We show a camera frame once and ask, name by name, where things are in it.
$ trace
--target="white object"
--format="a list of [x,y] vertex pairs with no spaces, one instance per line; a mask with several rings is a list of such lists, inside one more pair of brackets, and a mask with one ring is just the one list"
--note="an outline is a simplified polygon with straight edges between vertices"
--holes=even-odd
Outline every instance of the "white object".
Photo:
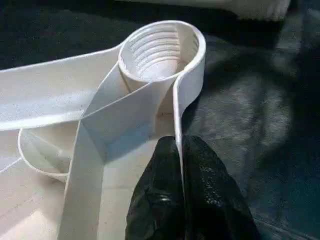
[[120,46],[0,71],[0,131],[79,120]]
[[78,122],[21,129],[18,149],[25,163],[36,172],[66,182]]
[[[30,79],[36,80],[31,82],[36,84],[43,79],[42,74],[55,75],[57,66],[63,68],[63,61],[70,70],[64,73],[66,77],[74,73],[73,67],[85,68],[88,56],[97,61],[101,54],[106,57],[106,67],[99,61],[96,66],[99,74],[95,75],[95,87],[89,84],[90,97],[83,102],[86,109],[64,108],[63,102],[59,102],[56,114],[54,108],[50,110],[49,100],[43,102],[43,108],[29,108],[31,118],[19,112],[12,119],[1,118],[2,129],[23,127],[18,135],[18,148],[29,167],[39,176],[66,180],[59,240],[124,239],[133,188],[158,139],[181,133],[180,117],[202,88],[205,53],[204,36],[194,26],[182,21],[161,21],[138,29],[123,43],[106,51],[0,72],[17,81],[17,76],[28,76],[24,73],[26,69]],[[90,79],[82,73],[77,75],[83,80],[80,89],[86,85],[85,79]],[[42,89],[55,81],[49,79],[41,83]],[[28,89],[30,86],[25,85],[25,92],[33,98],[34,89]],[[60,98],[64,91],[58,86],[50,90],[54,91],[48,94],[49,99]],[[6,93],[5,97],[23,100],[13,93]],[[177,138],[179,149],[180,143],[181,134]],[[36,219],[42,218],[36,215],[32,221]],[[24,228],[13,230],[7,239],[14,239]]]
[[291,0],[118,0],[155,4],[183,5],[232,11],[241,19],[280,21]]

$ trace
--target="white plastic part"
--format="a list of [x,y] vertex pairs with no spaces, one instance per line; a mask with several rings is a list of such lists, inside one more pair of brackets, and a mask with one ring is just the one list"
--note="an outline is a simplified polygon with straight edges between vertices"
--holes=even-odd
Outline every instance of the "white plastic part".
[[181,21],[149,24],[124,41],[78,125],[59,240],[125,238],[133,188],[158,139],[174,135],[173,112],[181,117],[200,93],[205,52],[201,32]]
[[79,120],[120,47],[0,71],[0,131]]
[[[110,61],[103,59],[107,72],[98,61],[101,52],[89,55],[92,69],[95,60],[99,62],[95,77],[100,79],[99,87],[90,88],[92,101],[85,101],[86,110],[81,108],[73,114],[74,108],[68,111],[60,105],[55,115],[48,104],[51,102],[46,101],[46,111],[29,108],[26,112],[33,114],[30,119],[18,112],[13,120],[0,124],[2,129],[36,127],[19,132],[22,159],[37,173],[66,181],[59,240],[124,239],[133,188],[160,137],[176,134],[181,153],[181,116],[203,84],[206,42],[196,27],[182,21],[149,24],[104,53],[110,57]],[[74,64],[78,58],[83,64]],[[78,58],[68,58],[74,62],[61,60],[66,61],[64,79],[72,75],[75,66],[85,69],[88,59]],[[59,61],[26,69],[34,77],[39,67],[39,81],[43,73],[58,71],[56,63],[62,70],[64,65]],[[17,76],[23,71],[18,69]],[[81,83],[90,79],[81,73],[77,75]],[[55,90],[49,96],[58,93],[60,98],[64,89]]]
[[280,21],[291,0],[117,0],[154,4],[183,5],[232,11],[242,19]]
[[78,122],[21,129],[18,149],[25,163],[36,172],[66,182]]

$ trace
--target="round opening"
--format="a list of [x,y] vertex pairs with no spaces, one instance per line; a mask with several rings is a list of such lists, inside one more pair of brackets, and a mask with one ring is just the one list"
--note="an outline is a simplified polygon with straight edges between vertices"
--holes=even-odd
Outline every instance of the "round opening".
[[119,53],[119,67],[130,79],[157,82],[178,75],[200,62],[205,39],[194,26],[182,21],[161,21],[132,33]]

